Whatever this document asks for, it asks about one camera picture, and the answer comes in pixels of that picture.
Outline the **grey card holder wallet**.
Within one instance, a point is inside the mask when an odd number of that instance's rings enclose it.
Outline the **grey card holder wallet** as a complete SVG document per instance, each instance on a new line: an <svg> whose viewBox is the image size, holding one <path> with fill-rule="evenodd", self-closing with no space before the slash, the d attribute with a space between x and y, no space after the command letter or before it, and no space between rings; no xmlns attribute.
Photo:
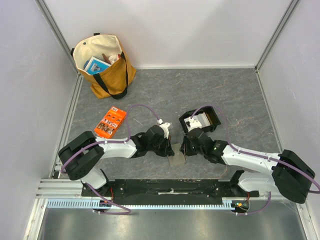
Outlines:
<svg viewBox="0 0 320 240"><path fill-rule="evenodd" d="M183 152L181 152L181 144L176 143L172 145L174 155L168 157L170 167L178 167L186 164L186 158Z"/></svg>

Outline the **black card tray box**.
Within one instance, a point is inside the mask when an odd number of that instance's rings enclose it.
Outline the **black card tray box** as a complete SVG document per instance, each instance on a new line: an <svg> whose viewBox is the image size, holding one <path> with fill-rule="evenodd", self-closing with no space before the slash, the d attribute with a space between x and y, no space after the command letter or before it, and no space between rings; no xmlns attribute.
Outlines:
<svg viewBox="0 0 320 240"><path fill-rule="evenodd" d="M179 122L184 135L186 135L191 129L191 116L195 111L195 109L189 110L179 117ZM217 126L221 125L221 121L212 106L202 107L196 112L192 119L201 124L201 129L205 133L213 132L216 130Z"/></svg>

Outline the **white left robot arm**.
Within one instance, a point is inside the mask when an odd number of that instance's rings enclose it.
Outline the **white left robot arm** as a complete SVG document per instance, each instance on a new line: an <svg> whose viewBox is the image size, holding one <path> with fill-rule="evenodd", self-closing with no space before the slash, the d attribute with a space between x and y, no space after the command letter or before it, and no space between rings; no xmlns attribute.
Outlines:
<svg viewBox="0 0 320 240"><path fill-rule="evenodd" d="M129 139L106 139L85 131L58 152L62 163L61 173L66 173L71 181L81 180L89 184L98 196L106 196L110 184L102 170L96 168L101 159L135 159L153 152L160 157L174 156L169 128L164 122L153 125L146 132L140 132Z"/></svg>

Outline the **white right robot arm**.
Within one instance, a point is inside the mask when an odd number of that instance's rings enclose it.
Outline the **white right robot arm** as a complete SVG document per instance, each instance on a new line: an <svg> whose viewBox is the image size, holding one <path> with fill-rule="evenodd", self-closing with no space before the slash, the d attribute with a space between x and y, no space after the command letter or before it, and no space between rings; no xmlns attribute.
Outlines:
<svg viewBox="0 0 320 240"><path fill-rule="evenodd" d="M240 148L224 140L213 140L200 128L192 129L184 138L195 154L209 162L248 170L236 174L236 180L229 184L229 191L235 197L251 191L276 192L303 204L311 193L316 174L291 150L267 153Z"/></svg>

